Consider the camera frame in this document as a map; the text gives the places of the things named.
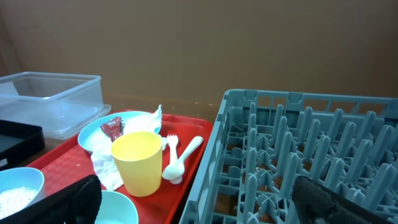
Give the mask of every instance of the light blue plate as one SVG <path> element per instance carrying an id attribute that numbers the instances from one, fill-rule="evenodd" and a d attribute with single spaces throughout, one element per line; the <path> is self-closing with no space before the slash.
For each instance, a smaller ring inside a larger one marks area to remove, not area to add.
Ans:
<path id="1" fill-rule="evenodd" d="M 37 191 L 36 196 L 26 207 L 45 198 L 44 175 L 40 170 L 30 167 L 20 167 L 0 172 L 0 193 L 19 187 L 26 187 Z"/>
<path id="2" fill-rule="evenodd" d="M 95 224 L 138 224 L 137 208 L 124 194 L 103 190 Z"/>
<path id="3" fill-rule="evenodd" d="M 142 112 L 142 111 L 126 111 L 126 112 L 120 112 L 120 113 L 114 113 L 107 115 L 102 118 L 98 118 L 97 120 L 91 122 L 89 125 L 87 125 L 83 130 L 81 130 L 77 141 L 83 149 L 85 149 L 88 153 L 93 153 L 92 148 L 90 147 L 89 140 L 91 135 L 95 132 L 98 131 L 101 127 L 101 125 L 107 123 L 108 121 L 112 120 L 113 118 L 120 116 L 124 121 L 127 121 L 130 118 L 140 116 L 143 114 L 149 114 L 148 112 Z M 154 132 L 158 134 L 160 131 L 160 128 L 156 128 Z"/>

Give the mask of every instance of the white spoon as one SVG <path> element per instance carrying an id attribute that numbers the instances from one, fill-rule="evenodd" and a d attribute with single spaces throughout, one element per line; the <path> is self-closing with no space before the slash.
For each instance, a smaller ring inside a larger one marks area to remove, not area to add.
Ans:
<path id="1" fill-rule="evenodd" d="M 166 180 L 176 180 L 185 172 L 184 161 L 188 156 L 203 142 L 203 138 L 196 136 L 192 139 L 188 147 L 184 150 L 180 158 L 173 164 L 169 164 L 164 170 L 162 177 Z"/>

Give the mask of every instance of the yellow cup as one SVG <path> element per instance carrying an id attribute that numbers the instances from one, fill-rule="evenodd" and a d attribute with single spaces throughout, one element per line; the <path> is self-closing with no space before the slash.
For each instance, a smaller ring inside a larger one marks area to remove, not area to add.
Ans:
<path id="1" fill-rule="evenodd" d="M 153 194 L 162 181 L 162 137 L 150 132 L 123 135 L 112 144 L 112 156 L 127 191 Z"/>

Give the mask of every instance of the black box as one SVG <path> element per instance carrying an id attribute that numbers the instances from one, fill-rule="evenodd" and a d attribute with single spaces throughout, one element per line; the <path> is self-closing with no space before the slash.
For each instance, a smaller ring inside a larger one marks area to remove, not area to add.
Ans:
<path id="1" fill-rule="evenodd" d="M 44 146 L 42 127 L 0 120 L 0 170 L 20 164 Z"/>

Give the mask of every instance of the dish rack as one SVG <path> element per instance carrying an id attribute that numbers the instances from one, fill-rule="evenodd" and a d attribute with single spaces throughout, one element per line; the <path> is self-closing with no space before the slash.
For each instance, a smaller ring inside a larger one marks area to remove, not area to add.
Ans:
<path id="1" fill-rule="evenodd" d="M 298 223 L 304 175 L 398 223 L 398 99 L 228 90 L 180 223 Z"/>

